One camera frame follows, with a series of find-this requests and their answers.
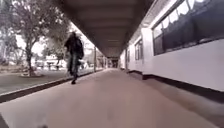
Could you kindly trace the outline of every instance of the concrete pavement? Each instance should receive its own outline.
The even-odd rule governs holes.
[[[9,128],[217,128],[118,70],[0,104]]]

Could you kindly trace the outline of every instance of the ceiling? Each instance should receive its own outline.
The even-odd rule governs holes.
[[[119,57],[153,0],[57,0],[58,6],[107,57]]]

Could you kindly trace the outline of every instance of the tree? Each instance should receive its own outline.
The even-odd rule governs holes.
[[[28,75],[35,75],[31,67],[32,47],[41,37],[51,36],[67,18],[52,4],[52,0],[11,0],[8,28],[21,35],[26,43]]]

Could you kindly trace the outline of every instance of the dark window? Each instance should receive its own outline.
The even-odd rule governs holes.
[[[142,40],[140,40],[135,45],[135,59],[136,60],[143,59],[143,42],[142,42]]]
[[[223,0],[184,0],[153,28],[159,55],[224,38]]]

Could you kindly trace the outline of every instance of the leg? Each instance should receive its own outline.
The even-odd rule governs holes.
[[[78,78],[78,58],[76,55],[73,55],[72,59],[72,72],[73,72],[73,80],[72,84],[76,84],[76,80]]]
[[[68,62],[67,62],[67,69],[68,69],[68,72],[69,72],[70,75],[73,75],[72,65],[73,65],[73,57],[72,57],[71,54],[69,54]]]

